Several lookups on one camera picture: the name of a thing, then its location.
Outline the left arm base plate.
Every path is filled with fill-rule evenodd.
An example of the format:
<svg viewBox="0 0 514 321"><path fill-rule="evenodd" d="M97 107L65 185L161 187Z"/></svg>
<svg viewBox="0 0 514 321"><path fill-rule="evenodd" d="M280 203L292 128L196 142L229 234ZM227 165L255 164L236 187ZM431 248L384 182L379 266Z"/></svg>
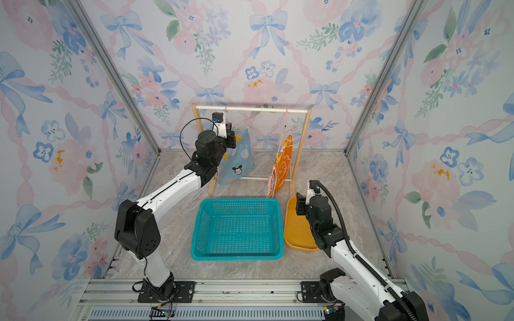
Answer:
<svg viewBox="0 0 514 321"><path fill-rule="evenodd" d="M143 280L140 290L137 290L138 303L192 303L196 283L193 281L166 282L160 288Z"/></svg>

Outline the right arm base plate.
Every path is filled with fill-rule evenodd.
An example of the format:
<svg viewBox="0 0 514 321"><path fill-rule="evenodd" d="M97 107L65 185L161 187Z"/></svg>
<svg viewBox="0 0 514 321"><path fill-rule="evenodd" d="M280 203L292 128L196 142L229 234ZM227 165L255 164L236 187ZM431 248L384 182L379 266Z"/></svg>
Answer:
<svg viewBox="0 0 514 321"><path fill-rule="evenodd" d="M321 290L319 281L300 282L300 291L297 293L297 300L302 303L324 303L328 305L336 304L338 300L329 298Z"/></svg>

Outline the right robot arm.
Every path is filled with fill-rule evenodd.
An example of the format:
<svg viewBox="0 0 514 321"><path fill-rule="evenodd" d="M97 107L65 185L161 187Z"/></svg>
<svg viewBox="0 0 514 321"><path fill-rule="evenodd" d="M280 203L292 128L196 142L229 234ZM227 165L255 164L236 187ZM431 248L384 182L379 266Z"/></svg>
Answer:
<svg viewBox="0 0 514 321"><path fill-rule="evenodd" d="M342 213L331 196L297 193L296 212L304 216L317 247L338 264L320 276L322 293L349 306L362 320L428 320L423 299L403 290L361 255L349 239ZM340 224L334 222L336 211Z"/></svg>

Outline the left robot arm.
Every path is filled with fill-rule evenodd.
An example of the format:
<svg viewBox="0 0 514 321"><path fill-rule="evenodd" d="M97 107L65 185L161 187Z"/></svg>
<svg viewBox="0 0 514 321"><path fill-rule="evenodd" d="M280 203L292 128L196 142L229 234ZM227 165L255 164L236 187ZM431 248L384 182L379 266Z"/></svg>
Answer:
<svg viewBox="0 0 514 321"><path fill-rule="evenodd" d="M236 148L236 134L225 120L199 133L196 151L179 174L156 191L137 201L125 200L118 208L115 240L145 264L145 280L156 289L172 282L159 244L159 220L190 193L207 185L218 172L226 151Z"/></svg>

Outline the light blue towel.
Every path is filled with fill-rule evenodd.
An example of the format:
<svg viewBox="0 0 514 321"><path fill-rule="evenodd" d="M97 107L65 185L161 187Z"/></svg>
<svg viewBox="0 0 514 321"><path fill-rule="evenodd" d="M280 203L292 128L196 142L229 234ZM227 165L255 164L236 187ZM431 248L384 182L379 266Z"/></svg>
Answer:
<svg viewBox="0 0 514 321"><path fill-rule="evenodd" d="M229 148L227 150L218 168L218 183L221 185L233 183L256 168L251 147L250 129L246 128L239 135L242 136L241 142L236 142L235 149Z"/></svg>

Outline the pink hanger with blue towel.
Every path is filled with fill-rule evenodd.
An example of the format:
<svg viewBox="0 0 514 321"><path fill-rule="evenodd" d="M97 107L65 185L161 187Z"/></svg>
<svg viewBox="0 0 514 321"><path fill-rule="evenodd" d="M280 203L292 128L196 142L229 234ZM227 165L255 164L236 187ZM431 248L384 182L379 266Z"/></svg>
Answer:
<svg viewBox="0 0 514 321"><path fill-rule="evenodd" d="M226 105L224 108L225 121L227 124L231 125L230 130L233 132L234 136L237 136L238 133L240 132L240 129L238 128L238 127L240 127L240 119L238 118L238 111L230 111L229 108L231 108L231 106L229 104Z"/></svg>

